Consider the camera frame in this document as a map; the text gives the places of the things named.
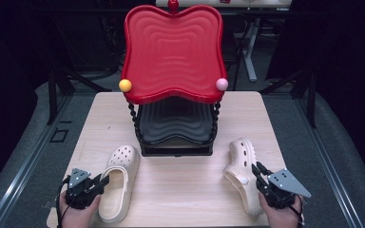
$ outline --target desk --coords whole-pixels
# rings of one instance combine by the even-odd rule
[[[156,6],[166,8],[168,0],[156,0]],[[221,3],[220,0],[181,0],[179,6],[187,8],[198,4],[209,5],[214,8],[246,8],[246,9],[288,9],[292,4],[292,0],[232,0],[229,4]],[[247,67],[250,82],[257,81],[256,71],[254,70],[251,54],[254,49],[259,29],[259,19],[251,24],[251,28],[247,34],[249,39],[247,49],[244,50],[244,61]]]
[[[223,175],[230,162],[228,145],[242,137],[252,141],[258,161],[273,172],[285,166],[262,98],[258,92],[226,92],[220,112],[212,156],[142,157],[125,219],[105,224],[96,214],[91,226],[267,225],[264,214],[258,218],[245,214],[239,192]],[[98,93],[65,176],[73,167],[90,171],[92,177],[103,173],[109,155],[123,144],[140,151],[125,97],[120,92]],[[56,222],[52,209],[47,225],[56,227]]]

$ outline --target beige clog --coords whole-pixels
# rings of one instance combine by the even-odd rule
[[[109,157],[102,175],[109,175],[109,184],[99,206],[103,222],[120,222],[125,218],[140,160],[141,155],[132,145],[120,146]]]
[[[224,176],[239,191],[245,212],[252,217],[263,213],[259,205],[256,177],[252,173],[251,164],[256,164],[256,152],[253,144],[246,138],[230,143],[231,163],[224,168]]]

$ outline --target human hand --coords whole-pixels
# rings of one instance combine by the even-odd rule
[[[62,217],[63,228],[87,228],[90,224],[91,216],[97,210],[100,204],[101,195],[97,195],[93,202],[84,210],[68,207],[65,199],[66,191],[64,191],[59,200],[59,208]]]
[[[268,217],[268,223],[271,228],[296,228],[298,227],[298,215],[290,208],[275,209],[268,205],[265,196],[259,193],[259,205]],[[295,197],[295,203],[292,205],[298,212],[301,211],[301,199]]]

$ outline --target table leg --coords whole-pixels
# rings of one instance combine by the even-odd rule
[[[251,23],[250,30],[248,31],[247,38],[249,39],[247,49],[243,51],[245,66],[247,68],[248,77],[250,82],[257,81],[256,71],[254,70],[254,65],[251,60],[251,54],[254,49],[254,44],[256,43],[257,34],[259,30],[259,18],[255,22]]]

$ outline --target pink ball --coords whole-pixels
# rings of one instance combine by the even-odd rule
[[[227,82],[227,80],[221,78],[221,79],[218,79],[218,81],[216,82],[216,88],[219,90],[219,91],[224,91],[226,90],[227,88],[229,87],[229,83]]]

